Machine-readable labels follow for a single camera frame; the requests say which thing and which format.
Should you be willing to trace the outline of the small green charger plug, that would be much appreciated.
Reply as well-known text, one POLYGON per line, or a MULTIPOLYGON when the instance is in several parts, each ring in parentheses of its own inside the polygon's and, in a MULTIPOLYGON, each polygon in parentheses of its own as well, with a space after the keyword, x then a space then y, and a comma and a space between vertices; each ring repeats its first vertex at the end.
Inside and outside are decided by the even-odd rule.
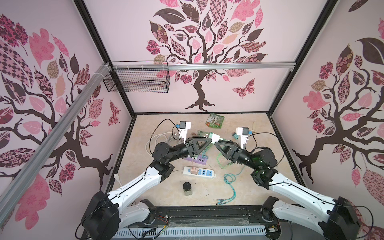
POLYGON ((220 140, 220 136, 214 133, 210 133, 209 137, 211 138, 213 144, 220 140))

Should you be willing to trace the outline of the pink charger plug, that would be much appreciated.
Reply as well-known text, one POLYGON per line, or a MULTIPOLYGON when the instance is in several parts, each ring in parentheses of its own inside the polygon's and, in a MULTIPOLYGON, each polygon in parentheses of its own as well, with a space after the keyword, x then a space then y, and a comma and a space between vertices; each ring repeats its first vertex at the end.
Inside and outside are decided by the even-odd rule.
POLYGON ((192 175, 197 175, 198 172, 199 172, 199 169, 198 169, 198 168, 196 168, 196 167, 191 167, 191 169, 190 169, 190 173, 191 173, 192 175))

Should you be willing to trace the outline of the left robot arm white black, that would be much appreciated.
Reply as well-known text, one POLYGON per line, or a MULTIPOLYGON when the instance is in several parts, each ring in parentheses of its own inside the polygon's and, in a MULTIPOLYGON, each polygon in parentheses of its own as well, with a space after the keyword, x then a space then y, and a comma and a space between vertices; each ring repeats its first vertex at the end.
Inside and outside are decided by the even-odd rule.
POLYGON ((158 143, 152 163, 141 175, 114 191, 93 195, 80 223, 88 238, 110 240, 118 230, 131 224, 151 223, 156 207, 148 200, 135 205, 132 202, 167 179, 175 168, 173 161, 198 156, 211 142, 210 138, 192 137, 176 146, 158 143))

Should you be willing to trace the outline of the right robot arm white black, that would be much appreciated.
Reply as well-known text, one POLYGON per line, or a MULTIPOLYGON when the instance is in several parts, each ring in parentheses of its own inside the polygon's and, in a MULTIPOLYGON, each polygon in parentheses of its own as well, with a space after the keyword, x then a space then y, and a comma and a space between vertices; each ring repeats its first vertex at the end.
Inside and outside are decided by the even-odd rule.
POLYGON ((291 205, 276 197, 267 198, 260 210, 264 221, 290 221, 327 240, 357 239, 361 223, 351 202, 321 195, 285 177, 274 168, 277 160, 270 148, 251 153, 232 141, 216 142, 215 147, 225 159, 252 168, 251 176, 258 186, 295 202, 291 205))

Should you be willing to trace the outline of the purple power strip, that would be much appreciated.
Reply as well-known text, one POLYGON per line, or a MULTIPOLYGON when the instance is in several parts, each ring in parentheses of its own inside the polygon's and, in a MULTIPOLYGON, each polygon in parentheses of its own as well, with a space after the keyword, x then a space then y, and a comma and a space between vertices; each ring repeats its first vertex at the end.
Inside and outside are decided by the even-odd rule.
POLYGON ((186 161, 189 161, 189 162, 193 162, 193 163, 196 163, 196 164, 200 164, 200 165, 203 165, 205 166, 208 162, 208 158, 204 157, 204 156, 201 156, 199 155, 197 158, 190 158, 190 157, 187 157, 185 158, 186 161))

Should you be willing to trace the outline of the white blue power strip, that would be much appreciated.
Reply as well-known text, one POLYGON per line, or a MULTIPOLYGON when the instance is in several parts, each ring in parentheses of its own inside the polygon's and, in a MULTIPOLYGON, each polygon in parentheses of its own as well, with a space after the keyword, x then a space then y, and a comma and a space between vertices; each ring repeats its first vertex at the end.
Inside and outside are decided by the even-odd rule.
POLYGON ((211 169, 203 169, 203 168, 198 168, 199 172, 197 175, 192 175, 190 173, 191 167, 184 167, 183 169, 183 175, 185 176, 193 176, 193 177, 199 177, 199 178, 206 178, 206 179, 213 179, 215 178, 216 174, 213 170, 211 169))

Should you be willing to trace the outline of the green snack packet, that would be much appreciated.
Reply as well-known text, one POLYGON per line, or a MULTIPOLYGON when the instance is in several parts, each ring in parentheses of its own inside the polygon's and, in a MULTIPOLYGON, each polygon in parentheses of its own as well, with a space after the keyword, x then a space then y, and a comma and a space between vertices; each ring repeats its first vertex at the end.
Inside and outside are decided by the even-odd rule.
POLYGON ((223 126, 224 120, 225 120, 224 116, 211 113, 208 119, 206 120, 206 125, 209 128, 221 129, 223 126))

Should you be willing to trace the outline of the aluminium rail bar back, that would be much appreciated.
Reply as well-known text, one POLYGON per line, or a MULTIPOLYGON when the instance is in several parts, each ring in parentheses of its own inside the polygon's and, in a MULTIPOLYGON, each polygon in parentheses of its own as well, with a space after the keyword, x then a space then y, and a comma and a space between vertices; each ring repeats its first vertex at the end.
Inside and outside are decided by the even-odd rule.
POLYGON ((294 62, 260 62, 260 63, 219 63, 219 64, 169 64, 161 62, 154 64, 149 62, 122 62, 118 65, 114 63, 113 69, 160 69, 160 70, 229 70, 229 69, 293 69, 296 63, 294 62))

